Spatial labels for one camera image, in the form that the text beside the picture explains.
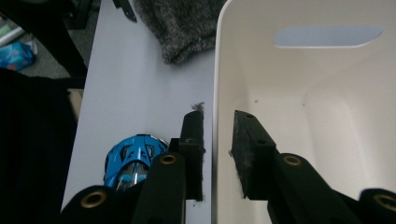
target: white table surface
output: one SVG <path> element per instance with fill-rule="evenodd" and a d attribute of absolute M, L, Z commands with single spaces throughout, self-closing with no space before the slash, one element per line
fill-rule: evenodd
<path fill-rule="evenodd" d="M 175 66 L 138 18 L 128 21 L 112 1 L 102 1 L 63 207 L 79 191 L 103 185 L 107 152 L 119 141 L 150 133 L 179 137 L 185 114 L 204 102 L 204 201 L 187 201 L 186 223 L 211 221 L 214 50 Z"/>

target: toy car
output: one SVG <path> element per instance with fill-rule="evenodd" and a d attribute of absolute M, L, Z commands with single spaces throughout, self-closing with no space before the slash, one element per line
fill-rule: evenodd
<path fill-rule="evenodd" d="M 105 186 L 123 190 L 146 179 L 152 159 L 167 149 L 165 141 L 149 134 L 122 140 L 107 154 Z"/>

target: gray knitted cloth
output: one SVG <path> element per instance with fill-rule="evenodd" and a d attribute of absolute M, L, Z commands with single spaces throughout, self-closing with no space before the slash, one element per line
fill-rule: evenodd
<path fill-rule="evenodd" d="M 134 0 L 143 23 L 160 41 L 165 63 L 182 63 L 213 49 L 219 13 L 227 0 Z"/>

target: blue object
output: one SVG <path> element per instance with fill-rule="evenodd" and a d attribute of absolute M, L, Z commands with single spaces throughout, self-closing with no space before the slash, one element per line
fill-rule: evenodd
<path fill-rule="evenodd" d="M 34 62 L 34 54 L 29 45 L 14 42 L 0 48 L 0 67 L 8 70 L 20 71 Z"/>
<path fill-rule="evenodd" d="M 152 159 L 166 152 L 168 144 L 149 134 L 122 140 L 107 154 L 105 186 L 128 189 L 146 179 Z"/>

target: black fabric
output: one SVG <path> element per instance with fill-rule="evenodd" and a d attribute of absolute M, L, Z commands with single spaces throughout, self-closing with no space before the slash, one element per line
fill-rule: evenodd
<path fill-rule="evenodd" d="M 179 64 L 213 49 L 226 0 L 134 0 L 137 14 L 159 40 L 165 63 Z"/>
<path fill-rule="evenodd" d="M 77 124 L 67 92 L 0 69 L 0 223 L 57 223 Z"/>

